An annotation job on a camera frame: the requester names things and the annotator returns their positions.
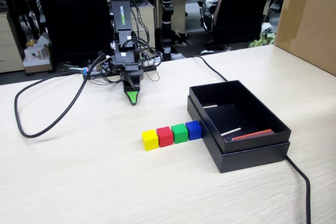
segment desk surface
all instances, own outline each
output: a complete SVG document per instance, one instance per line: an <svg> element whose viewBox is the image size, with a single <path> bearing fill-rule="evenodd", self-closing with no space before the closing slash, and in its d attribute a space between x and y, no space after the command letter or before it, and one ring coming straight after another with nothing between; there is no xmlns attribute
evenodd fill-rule
<svg viewBox="0 0 336 224"><path fill-rule="evenodd" d="M205 58L292 129L288 155L310 179L312 223L333 223L336 77L275 46ZM2 223L305 223L305 182L286 161L220 174L202 140L144 151L142 131L190 121L190 86L222 81L200 59L158 72L159 82L144 76L136 106L120 84L87 83L70 112L31 140L13 103L32 82L0 86ZM53 122L81 83L69 76L24 92L26 132Z"/></svg>

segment green cube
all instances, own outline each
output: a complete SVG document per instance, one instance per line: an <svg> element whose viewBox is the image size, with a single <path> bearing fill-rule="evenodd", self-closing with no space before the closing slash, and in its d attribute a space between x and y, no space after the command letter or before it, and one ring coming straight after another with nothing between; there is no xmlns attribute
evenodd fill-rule
<svg viewBox="0 0 336 224"><path fill-rule="evenodd" d="M172 126L174 143L179 144L188 141L188 130L183 123Z"/></svg>

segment yellow cube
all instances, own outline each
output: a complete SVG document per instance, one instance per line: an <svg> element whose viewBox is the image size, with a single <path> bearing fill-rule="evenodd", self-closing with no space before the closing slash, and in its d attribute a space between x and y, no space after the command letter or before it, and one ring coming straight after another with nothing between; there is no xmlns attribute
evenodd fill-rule
<svg viewBox="0 0 336 224"><path fill-rule="evenodd" d="M146 151L159 148L159 138L155 130L142 132L142 144Z"/></svg>

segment black office chair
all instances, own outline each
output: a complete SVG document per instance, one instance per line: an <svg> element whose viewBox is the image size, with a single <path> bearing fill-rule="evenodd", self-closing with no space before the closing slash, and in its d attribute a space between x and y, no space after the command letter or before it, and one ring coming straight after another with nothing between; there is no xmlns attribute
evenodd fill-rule
<svg viewBox="0 0 336 224"><path fill-rule="evenodd" d="M82 61L109 50L113 28L107 0L41 0L52 54Z"/></svg>
<svg viewBox="0 0 336 224"><path fill-rule="evenodd" d="M213 17L206 20L204 4L199 2L205 31L213 37L212 45L222 50L223 45L258 39L261 32L262 12L267 0L222 0L216 25Z"/></svg>

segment black box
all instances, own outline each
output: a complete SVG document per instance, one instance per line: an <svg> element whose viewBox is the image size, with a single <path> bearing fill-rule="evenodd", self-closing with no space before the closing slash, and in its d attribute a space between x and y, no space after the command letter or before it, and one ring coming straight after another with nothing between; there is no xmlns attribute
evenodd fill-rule
<svg viewBox="0 0 336 224"><path fill-rule="evenodd" d="M204 109L204 106L217 105ZM202 138L221 173L285 159L291 130L239 81L190 87L188 112L203 129ZM241 128L223 137L221 133ZM275 134L232 141L272 129Z"/></svg>

